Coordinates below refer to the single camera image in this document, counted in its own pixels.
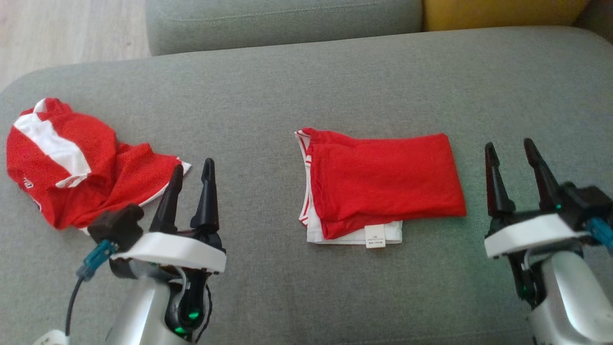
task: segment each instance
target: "black cable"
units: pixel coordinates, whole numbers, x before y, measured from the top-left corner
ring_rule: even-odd
[[[208,327],[209,321],[211,321],[211,313],[213,312],[213,300],[211,299],[211,290],[208,288],[208,284],[205,285],[205,287],[207,288],[207,295],[208,295],[208,315],[207,315],[207,321],[204,323],[204,326],[202,326],[202,329],[200,330],[200,333],[198,333],[198,337],[196,338],[196,342],[194,344],[197,344],[198,341],[200,341],[200,337],[202,336],[202,333],[204,333],[204,330],[207,329],[207,327]]]
[[[77,280],[77,285],[72,291],[72,295],[70,296],[70,302],[68,302],[68,312],[66,312],[66,336],[70,335],[70,319],[72,318],[72,307],[75,305],[75,298],[77,297],[78,289],[81,287],[81,283],[83,282],[84,277],[79,277]]]

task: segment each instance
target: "blue connector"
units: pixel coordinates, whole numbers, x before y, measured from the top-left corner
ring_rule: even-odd
[[[105,263],[111,255],[117,252],[117,245],[103,240],[98,246],[85,257],[83,266],[77,270],[77,276],[88,282],[96,273],[96,270]]]
[[[592,218],[587,221],[586,228],[595,239],[606,247],[613,257],[613,230],[611,227],[600,218]]]

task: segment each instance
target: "white tag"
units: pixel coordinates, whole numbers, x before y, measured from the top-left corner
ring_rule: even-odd
[[[364,230],[366,248],[385,248],[385,225],[367,225]]]

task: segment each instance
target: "gray fabric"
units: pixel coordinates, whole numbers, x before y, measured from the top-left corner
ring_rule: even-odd
[[[496,144],[519,209],[538,193],[522,139],[560,181],[613,195],[613,47],[576,28],[524,27],[159,56],[30,74],[0,95],[6,133],[45,96],[93,114],[128,143],[194,163],[179,201],[188,226],[205,157],[216,160],[226,272],[211,279],[203,344],[528,344],[529,308],[505,260],[488,260],[483,147]],[[304,168],[292,132],[449,136],[465,219],[413,220],[384,250],[307,244]],[[94,247],[58,233],[2,176],[0,343],[63,327],[74,271]],[[155,203],[145,208],[148,227]],[[613,260],[587,251],[613,296]],[[82,287],[75,344],[104,336],[129,287],[107,267]]]
[[[153,55],[421,30],[421,0],[148,0]]]
[[[575,26],[591,30],[613,44],[613,1],[590,1],[577,18]]]

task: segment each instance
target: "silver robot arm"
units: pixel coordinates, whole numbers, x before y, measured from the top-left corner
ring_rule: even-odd
[[[79,280],[67,313],[66,331],[53,330],[34,345],[68,345],[74,296],[83,281],[109,260],[119,278],[135,279],[105,343],[108,345],[186,345],[198,341],[212,312],[208,278],[224,272],[226,250],[219,230],[215,166],[207,158],[202,193],[191,230],[175,226],[183,167],[177,165],[149,228],[138,225],[143,210],[129,205],[105,212],[88,228],[98,246],[77,271]]]
[[[496,151],[485,147],[487,256],[509,260],[517,295],[532,308],[535,344],[613,345],[613,306],[583,260],[585,245],[604,245],[613,255],[613,201],[594,186],[558,185],[532,140],[524,146],[541,197],[537,211],[515,211]]]

